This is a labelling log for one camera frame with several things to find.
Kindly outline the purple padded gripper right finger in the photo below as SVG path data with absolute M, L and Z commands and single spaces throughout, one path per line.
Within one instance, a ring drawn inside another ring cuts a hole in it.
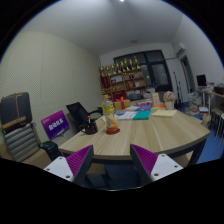
M 156 155 L 134 144 L 130 145 L 130 154 L 142 185 L 147 185 L 182 169 L 182 166 L 168 155 Z

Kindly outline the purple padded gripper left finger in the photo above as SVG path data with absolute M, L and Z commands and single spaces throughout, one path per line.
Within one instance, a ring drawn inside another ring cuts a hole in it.
M 77 185 L 81 185 L 84 182 L 93 155 L 93 146 L 89 145 L 68 157 L 59 156 L 45 167 L 44 170 Z

